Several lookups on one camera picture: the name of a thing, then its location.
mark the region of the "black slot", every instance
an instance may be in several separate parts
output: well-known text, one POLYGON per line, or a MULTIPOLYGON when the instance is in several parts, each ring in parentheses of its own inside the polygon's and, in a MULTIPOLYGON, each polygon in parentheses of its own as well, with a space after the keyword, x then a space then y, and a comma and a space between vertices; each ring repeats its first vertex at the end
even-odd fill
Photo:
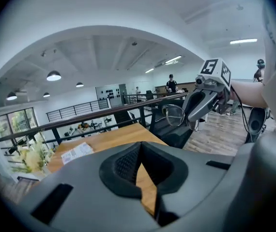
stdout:
POLYGON ((49 224, 64 203, 73 187, 68 184, 59 184, 31 213, 39 221, 49 224))
POLYGON ((222 163, 222 162, 218 162, 218 161, 214 161, 214 160, 208 161, 206 163, 206 165, 212 166, 212 167, 215 167, 215 168, 224 169, 224 170, 228 170, 230 168, 230 164, 222 163))

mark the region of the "person in black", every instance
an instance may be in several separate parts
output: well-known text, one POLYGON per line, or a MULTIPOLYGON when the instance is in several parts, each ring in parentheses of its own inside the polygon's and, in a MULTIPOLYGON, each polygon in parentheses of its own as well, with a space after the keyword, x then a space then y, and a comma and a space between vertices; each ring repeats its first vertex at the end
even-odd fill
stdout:
POLYGON ((166 83, 167 92, 176 92, 177 82, 173 80, 173 74, 169 75, 169 81, 166 83))

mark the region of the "black chair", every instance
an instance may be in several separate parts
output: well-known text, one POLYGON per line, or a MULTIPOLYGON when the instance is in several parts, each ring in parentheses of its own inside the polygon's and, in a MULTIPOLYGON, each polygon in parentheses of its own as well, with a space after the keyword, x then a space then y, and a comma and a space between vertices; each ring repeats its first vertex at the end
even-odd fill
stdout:
POLYGON ((161 139, 167 145, 175 148, 183 148, 193 131, 184 121, 180 126, 171 126, 166 120, 166 111, 163 106, 174 104, 182 107, 183 100, 161 101, 157 109, 152 110, 152 120, 149 131, 161 139))

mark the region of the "robotic arm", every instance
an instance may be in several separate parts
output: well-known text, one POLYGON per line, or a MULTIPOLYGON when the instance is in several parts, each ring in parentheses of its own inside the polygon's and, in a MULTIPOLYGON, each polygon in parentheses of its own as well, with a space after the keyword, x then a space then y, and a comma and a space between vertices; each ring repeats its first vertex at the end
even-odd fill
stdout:
POLYGON ((194 122, 211 110, 223 114, 230 100, 230 70, 221 58, 206 60, 196 77, 195 90, 182 106, 185 118, 194 122))

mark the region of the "table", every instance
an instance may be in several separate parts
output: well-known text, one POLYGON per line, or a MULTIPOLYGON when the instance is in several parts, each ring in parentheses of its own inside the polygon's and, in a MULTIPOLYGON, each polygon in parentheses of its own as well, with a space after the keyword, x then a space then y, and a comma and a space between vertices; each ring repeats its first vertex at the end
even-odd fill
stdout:
MULTIPOLYGON (((152 133, 150 133, 142 125, 136 123, 130 126, 119 128, 117 130, 104 132, 99 135, 85 137, 75 141, 62 142, 58 146, 47 168, 52 173, 59 170, 64 165, 61 159, 61 155, 83 142, 86 142, 89 146, 91 146, 94 152, 99 152, 115 146, 139 141, 148 141, 167 145, 152 133)), ((138 170, 136 185, 142 190, 141 202, 143 206, 149 213, 153 215, 155 210, 156 186, 153 184, 143 165, 141 165, 138 170)))

